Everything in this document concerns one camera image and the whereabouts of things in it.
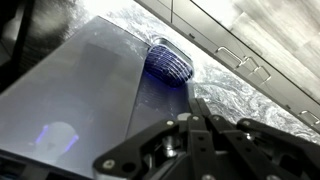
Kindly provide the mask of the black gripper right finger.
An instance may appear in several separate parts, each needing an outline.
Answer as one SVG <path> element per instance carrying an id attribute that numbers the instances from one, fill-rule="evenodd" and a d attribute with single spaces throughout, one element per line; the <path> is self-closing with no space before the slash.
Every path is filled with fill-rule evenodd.
<path id="1" fill-rule="evenodd" d="M 320 180 L 320 146 L 252 119 L 235 125 L 213 115 L 204 100 L 200 156 L 209 156 L 224 180 Z"/>

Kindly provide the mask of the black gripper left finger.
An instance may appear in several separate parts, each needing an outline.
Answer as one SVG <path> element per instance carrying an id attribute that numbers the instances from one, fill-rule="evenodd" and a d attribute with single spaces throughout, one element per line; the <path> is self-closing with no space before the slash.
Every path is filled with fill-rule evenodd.
<path id="1" fill-rule="evenodd" d="M 185 120 L 162 120 L 93 162 L 94 180 L 204 180 L 217 165 L 209 108 L 201 98 L 189 101 Z"/>

